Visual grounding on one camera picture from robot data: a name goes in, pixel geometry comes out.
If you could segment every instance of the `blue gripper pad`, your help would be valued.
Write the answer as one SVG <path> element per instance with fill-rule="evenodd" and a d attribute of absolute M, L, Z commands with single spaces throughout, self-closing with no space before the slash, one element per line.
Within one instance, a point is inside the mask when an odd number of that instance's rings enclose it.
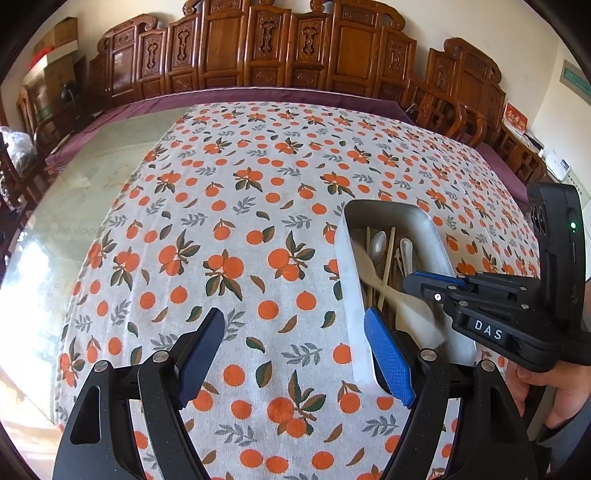
<path fill-rule="evenodd" d="M 365 311 L 363 328 L 390 392 L 409 407 L 416 397 L 410 367 L 390 336 L 379 310 L 370 308 Z"/>

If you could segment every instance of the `carved wooden chair back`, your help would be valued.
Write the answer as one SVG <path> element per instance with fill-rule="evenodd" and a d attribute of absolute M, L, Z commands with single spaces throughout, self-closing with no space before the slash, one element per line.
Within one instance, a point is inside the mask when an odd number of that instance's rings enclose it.
<path fill-rule="evenodd" d="M 90 103 L 107 108 L 229 86 L 309 87 L 404 103 L 416 50 L 402 33 L 404 18 L 373 0 L 335 0 L 332 14 L 324 2 L 293 14 L 274 0 L 189 0 L 185 16 L 166 29 L 152 15 L 133 17 L 99 40 Z"/>
<path fill-rule="evenodd" d="M 498 65 L 462 38 L 448 38 L 443 48 L 444 51 L 429 50 L 426 82 L 480 112 L 487 123 L 485 141 L 492 142 L 500 128 L 505 103 Z"/>

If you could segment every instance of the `cardboard box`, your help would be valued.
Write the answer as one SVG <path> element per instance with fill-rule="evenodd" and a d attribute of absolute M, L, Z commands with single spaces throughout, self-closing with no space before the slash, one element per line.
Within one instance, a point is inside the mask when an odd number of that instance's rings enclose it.
<path fill-rule="evenodd" d="M 75 17 L 67 17 L 37 42 L 33 52 L 37 53 L 44 48 L 61 47 L 74 40 L 78 40 L 78 19 Z"/>

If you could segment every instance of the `spoon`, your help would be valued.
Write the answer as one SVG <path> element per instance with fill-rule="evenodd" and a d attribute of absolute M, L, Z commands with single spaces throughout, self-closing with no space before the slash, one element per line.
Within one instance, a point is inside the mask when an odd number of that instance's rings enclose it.
<path fill-rule="evenodd" d="M 383 230 L 376 233 L 371 239 L 371 243 L 369 244 L 369 257 L 371 258 L 374 267 L 379 265 L 386 254 L 387 240 L 386 232 Z"/>
<path fill-rule="evenodd" d="M 400 240 L 400 254 L 402 256 L 403 275 L 406 277 L 414 272 L 413 269 L 413 243 L 408 238 Z"/>
<path fill-rule="evenodd" d="M 351 245 L 359 278 L 383 294 L 388 304 L 396 311 L 396 329 L 409 333 L 419 348 L 436 348 L 441 345 L 445 338 L 435 326 L 435 318 L 429 305 L 421 299 L 385 285 L 377 276 L 374 264 L 363 247 L 353 239 Z"/>

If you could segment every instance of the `white ceramic spoon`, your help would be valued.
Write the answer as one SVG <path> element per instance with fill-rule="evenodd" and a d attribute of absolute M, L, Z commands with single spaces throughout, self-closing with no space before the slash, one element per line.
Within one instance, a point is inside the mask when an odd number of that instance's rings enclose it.
<path fill-rule="evenodd" d="M 353 239 L 351 244 L 359 278 L 383 294 L 388 304 L 396 311 L 396 329 L 409 333 L 419 348 L 437 348 L 441 345 L 445 338 L 435 326 L 435 318 L 429 305 L 421 299 L 385 285 L 376 274 L 374 264 L 364 248 Z"/>

